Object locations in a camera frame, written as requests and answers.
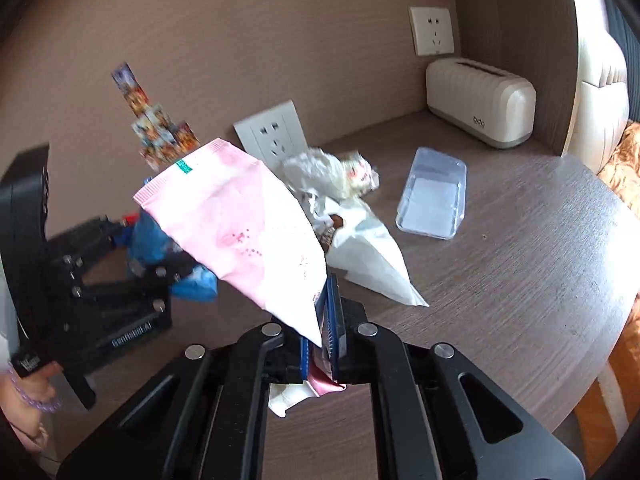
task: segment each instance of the gray curtain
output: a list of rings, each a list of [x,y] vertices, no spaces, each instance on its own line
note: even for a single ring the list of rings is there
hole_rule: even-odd
[[[604,0],[609,18],[609,34],[625,55],[629,91],[629,119],[640,121],[640,43],[613,0]]]

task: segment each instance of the white plastic bag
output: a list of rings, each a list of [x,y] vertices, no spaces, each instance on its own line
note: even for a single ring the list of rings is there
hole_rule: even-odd
[[[379,182],[366,160],[357,153],[339,160],[311,149],[286,159],[276,174],[300,202],[328,266],[399,303],[427,306],[409,280],[398,244],[359,198]]]
[[[353,197],[337,203],[325,197],[316,200],[314,213],[338,215],[344,222],[325,255],[328,266],[346,270],[345,279],[399,303],[428,306],[409,281],[398,244],[363,200]]]

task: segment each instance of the blue plastic bag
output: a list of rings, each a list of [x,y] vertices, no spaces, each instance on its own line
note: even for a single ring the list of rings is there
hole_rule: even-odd
[[[182,249],[165,234],[153,217],[140,210],[140,218],[133,225],[129,259],[139,261],[142,266],[155,264],[167,254]],[[207,267],[194,267],[193,272],[172,286],[171,292],[178,298],[193,301],[211,301],[218,295],[218,279]]]

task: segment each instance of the wall socket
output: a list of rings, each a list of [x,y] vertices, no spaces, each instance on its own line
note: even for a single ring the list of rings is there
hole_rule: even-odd
[[[291,155],[304,152],[305,134],[293,101],[252,115],[234,124],[244,150],[273,170]]]
[[[453,53],[453,30],[449,9],[410,7],[415,53],[418,56]]]

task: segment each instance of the beige leather chair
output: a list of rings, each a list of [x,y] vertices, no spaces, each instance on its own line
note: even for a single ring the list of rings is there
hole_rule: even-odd
[[[609,35],[604,0],[575,0],[578,89],[568,152],[598,173],[620,142],[629,117],[625,57]]]

